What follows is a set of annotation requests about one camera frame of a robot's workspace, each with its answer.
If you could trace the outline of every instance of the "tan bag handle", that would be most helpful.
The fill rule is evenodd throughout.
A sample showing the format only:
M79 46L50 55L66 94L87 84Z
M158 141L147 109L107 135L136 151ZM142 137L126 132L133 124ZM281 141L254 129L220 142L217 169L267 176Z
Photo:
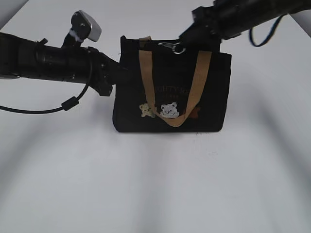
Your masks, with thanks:
M158 117L160 117L170 126L173 127L181 126L189 117L190 113L193 111L195 106L200 102L208 75L211 56L212 56L211 52L199 51L192 86L188 97L186 113L177 118L165 118L156 111L155 107L156 98L155 98L155 87L152 78L152 69L153 69L152 52L142 50L139 51L141 77L144 84L148 105Z

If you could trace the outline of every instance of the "black fabric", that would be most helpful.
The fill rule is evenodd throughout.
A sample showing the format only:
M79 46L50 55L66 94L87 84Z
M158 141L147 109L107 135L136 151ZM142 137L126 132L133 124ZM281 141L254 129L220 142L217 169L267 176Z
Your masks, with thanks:
M139 40L121 38L120 65L134 73L127 84L116 85L116 98L113 123L119 132L218 132L222 129L231 74L231 55L219 53L219 46L209 45L187 48L183 54L174 54L170 48L159 46L159 42L177 43L178 41L150 41L143 49ZM139 50L153 52L153 81L155 86L155 106L158 113L165 112L161 107L175 107L179 116L185 113L191 89L199 50L213 51L210 69L201 101L185 123L174 128L150 112L143 114L147 103L141 79Z

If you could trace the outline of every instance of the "black tote bag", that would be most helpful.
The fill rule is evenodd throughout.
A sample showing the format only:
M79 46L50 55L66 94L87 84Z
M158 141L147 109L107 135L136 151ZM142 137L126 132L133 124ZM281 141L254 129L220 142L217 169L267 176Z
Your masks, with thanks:
M121 38L120 65L133 72L116 85L113 123L119 132L217 132L222 129L231 55L220 42L175 54L159 43Z

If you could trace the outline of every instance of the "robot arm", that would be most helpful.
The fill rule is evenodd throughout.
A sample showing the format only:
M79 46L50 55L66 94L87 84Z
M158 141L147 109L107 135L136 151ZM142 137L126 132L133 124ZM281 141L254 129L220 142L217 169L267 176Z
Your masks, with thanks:
M215 39L228 40L282 15L311 9L311 0L215 0L199 7L194 23L180 35L185 46Z

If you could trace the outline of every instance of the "bear patch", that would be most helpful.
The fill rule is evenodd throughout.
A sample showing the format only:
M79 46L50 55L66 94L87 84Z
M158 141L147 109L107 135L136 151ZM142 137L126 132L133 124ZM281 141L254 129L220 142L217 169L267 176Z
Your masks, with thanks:
M141 117L152 117L152 118L156 117L156 115L153 113L153 111L151 110L151 108L147 103L140 105L139 108L141 109L142 112Z
M179 117L179 112L177 111L176 107L176 102L172 104L163 104L161 105L162 112L160 113L160 115L165 118L177 118Z

